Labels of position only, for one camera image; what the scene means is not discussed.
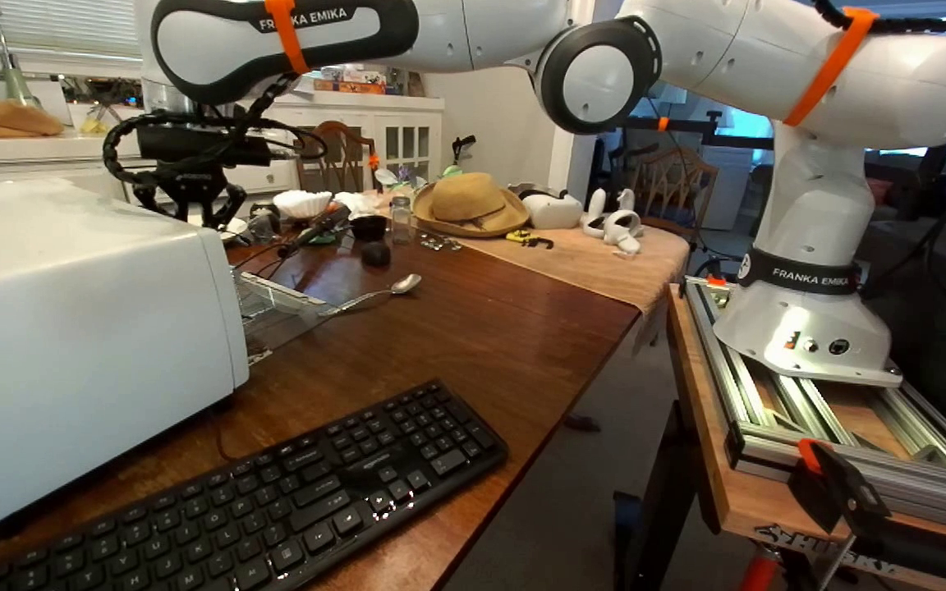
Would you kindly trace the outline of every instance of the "straw hat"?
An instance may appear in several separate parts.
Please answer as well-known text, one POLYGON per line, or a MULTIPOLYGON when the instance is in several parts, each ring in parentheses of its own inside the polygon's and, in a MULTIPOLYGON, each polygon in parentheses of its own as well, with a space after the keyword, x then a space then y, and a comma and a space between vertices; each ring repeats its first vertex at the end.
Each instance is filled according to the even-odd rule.
POLYGON ((453 235, 506 235, 529 222, 521 200, 489 175, 453 175, 412 200, 416 222, 453 235))

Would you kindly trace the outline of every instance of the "floor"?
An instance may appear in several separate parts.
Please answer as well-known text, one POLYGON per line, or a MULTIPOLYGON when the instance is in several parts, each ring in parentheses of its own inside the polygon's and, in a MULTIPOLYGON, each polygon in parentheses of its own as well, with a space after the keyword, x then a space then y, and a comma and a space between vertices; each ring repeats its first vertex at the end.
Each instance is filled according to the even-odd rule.
MULTIPOLYGON (((688 270, 712 249, 746 249, 747 238, 708 234, 706 254, 697 249, 688 270)), ((506 500, 502 513, 478 536, 447 591, 612 591, 613 588, 613 494, 639 497, 650 461, 677 397, 669 346, 650 346, 650 326, 637 326, 597 382, 584 391, 574 414, 594 417, 602 429, 562 426, 529 475, 506 500)), ((674 562, 665 591, 729 591, 740 588, 751 546, 712 536, 692 506, 674 562)), ((879 591, 889 584, 859 577, 835 588, 879 591)))

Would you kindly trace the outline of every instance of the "spoon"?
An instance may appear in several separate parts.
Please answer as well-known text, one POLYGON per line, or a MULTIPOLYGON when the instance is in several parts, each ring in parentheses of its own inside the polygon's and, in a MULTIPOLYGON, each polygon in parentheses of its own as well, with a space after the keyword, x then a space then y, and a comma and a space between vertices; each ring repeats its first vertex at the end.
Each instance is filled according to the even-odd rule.
POLYGON ((334 309, 317 311, 317 316, 343 316, 343 311, 354 311, 354 309, 361 309, 361 304, 370 304, 370 303, 381 303, 381 298, 389 298, 389 294, 408 294, 408 293, 412 293, 416 284, 421 284, 421 275, 416 275, 416 272, 408 272, 404 278, 398 278, 398 282, 388 284, 388 290, 361 293, 361 294, 354 294, 354 298, 347 298, 347 303, 342 303, 342 304, 334 304, 334 309))

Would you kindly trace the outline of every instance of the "robotic arm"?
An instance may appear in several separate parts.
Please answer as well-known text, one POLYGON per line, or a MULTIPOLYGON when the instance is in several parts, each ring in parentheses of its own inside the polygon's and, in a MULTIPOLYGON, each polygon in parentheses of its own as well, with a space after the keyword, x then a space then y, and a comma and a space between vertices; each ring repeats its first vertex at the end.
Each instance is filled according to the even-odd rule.
MULTIPOLYGON (((164 74, 220 106, 291 73, 269 3, 161 0, 151 47, 164 74)), ((526 67, 551 121, 578 135, 613 127, 658 79, 776 119, 767 208, 717 335, 781 375, 899 382, 885 326, 856 298, 855 249, 872 211, 862 148, 946 142, 946 36, 872 22, 799 108, 850 27, 826 0, 623 0, 590 27, 571 27, 562 0, 297 0, 289 22, 307 67, 526 67)))

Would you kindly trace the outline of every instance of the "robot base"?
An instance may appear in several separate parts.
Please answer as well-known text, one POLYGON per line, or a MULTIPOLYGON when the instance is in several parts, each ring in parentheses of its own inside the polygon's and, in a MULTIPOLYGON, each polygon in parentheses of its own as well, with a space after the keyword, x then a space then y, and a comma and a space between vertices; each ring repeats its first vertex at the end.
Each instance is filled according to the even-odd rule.
POLYGON ((889 329, 859 294, 811 294, 767 282, 732 284, 712 335, 776 375, 895 386, 889 329))

